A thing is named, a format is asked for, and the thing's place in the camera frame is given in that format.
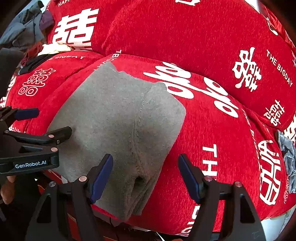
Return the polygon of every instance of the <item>red pillow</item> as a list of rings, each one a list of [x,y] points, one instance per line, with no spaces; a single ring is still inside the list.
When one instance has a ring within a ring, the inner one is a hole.
[[[282,130],[293,119],[292,51],[244,0],[65,0],[48,9],[49,41],[175,63],[215,80],[266,125]]]
[[[64,94],[68,91],[68,78],[102,57],[101,54],[83,50],[59,53],[32,72],[17,76],[10,83],[7,97],[5,97],[7,100],[2,105],[21,109],[39,108],[40,115],[36,123],[42,129],[38,132],[42,135],[70,96]],[[52,96],[55,96],[56,100],[48,102]],[[32,120],[16,121],[12,128],[14,131],[32,133],[30,128],[38,129],[38,127],[31,126],[31,122]]]
[[[183,127],[164,162],[155,189],[142,215],[132,216],[129,224],[168,234],[188,234],[198,207],[190,199],[179,174],[177,158],[181,153],[186,153],[195,166],[219,182],[242,181],[261,219],[278,216],[294,205],[295,195],[286,192],[287,175],[274,139],[276,129],[265,126],[257,114],[216,82],[170,63],[120,53],[102,58],[71,75],[42,101],[40,96],[31,97],[32,103],[34,99],[35,104],[42,103],[38,104],[41,114],[26,124],[27,133],[44,134],[68,97],[106,62],[112,62],[118,71],[150,82],[159,81],[151,75],[157,70],[158,75],[165,77],[162,82],[168,91],[186,108]],[[14,85],[10,93],[18,89]],[[7,105],[11,104],[10,100],[9,94]],[[14,105],[17,102],[22,104],[21,108],[31,107],[20,97]],[[220,230],[222,208],[220,205],[214,231]]]

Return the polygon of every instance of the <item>folded gray towel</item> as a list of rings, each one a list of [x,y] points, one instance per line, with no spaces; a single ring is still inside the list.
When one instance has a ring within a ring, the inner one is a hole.
[[[70,96],[49,127],[73,128],[59,146],[56,171],[73,181],[110,153],[113,171],[96,205],[121,220],[140,215],[185,115],[163,83],[136,79],[106,63]]]
[[[276,137],[284,157],[286,172],[289,176],[289,193],[296,193],[295,146],[292,140],[285,137],[279,130],[276,132]]]

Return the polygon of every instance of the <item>gray cloth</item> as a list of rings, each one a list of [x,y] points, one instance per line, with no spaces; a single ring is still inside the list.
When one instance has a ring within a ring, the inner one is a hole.
[[[185,115],[163,83],[136,79],[106,63],[71,95],[49,127],[73,129],[59,146],[56,171],[73,181],[111,154],[113,171],[96,205],[123,221],[140,215]]]
[[[285,137],[279,130],[276,132],[279,148],[282,151],[287,175],[289,176],[289,193],[296,193],[296,149],[293,142]]]
[[[0,46],[14,50],[26,50],[44,39],[39,27],[42,17],[41,7],[43,7],[42,2],[36,1],[29,9],[18,14],[0,38]]]
[[[45,10],[44,13],[42,13],[42,16],[39,22],[40,30],[43,31],[53,24],[54,24],[54,17],[52,16],[49,10]]]

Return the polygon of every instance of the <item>cable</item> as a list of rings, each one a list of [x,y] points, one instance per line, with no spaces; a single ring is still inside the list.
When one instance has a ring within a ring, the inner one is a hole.
[[[117,235],[117,232],[116,232],[116,228],[113,226],[112,222],[111,222],[111,217],[110,217],[110,224],[112,225],[114,231],[115,231],[115,235],[116,235],[116,238],[117,238],[117,241],[119,241],[119,237]]]

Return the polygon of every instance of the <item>gray towel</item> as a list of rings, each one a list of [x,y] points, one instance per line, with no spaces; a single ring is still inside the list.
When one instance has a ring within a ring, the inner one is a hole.
[[[284,157],[286,172],[289,176],[289,193],[296,193],[295,146],[293,142],[285,137],[279,130],[277,130],[276,136],[278,138],[279,148]]]
[[[110,153],[113,171],[96,205],[124,221],[140,215],[185,115],[163,83],[136,79],[106,63],[70,96],[49,127],[73,128],[59,146],[56,171],[73,181]]]

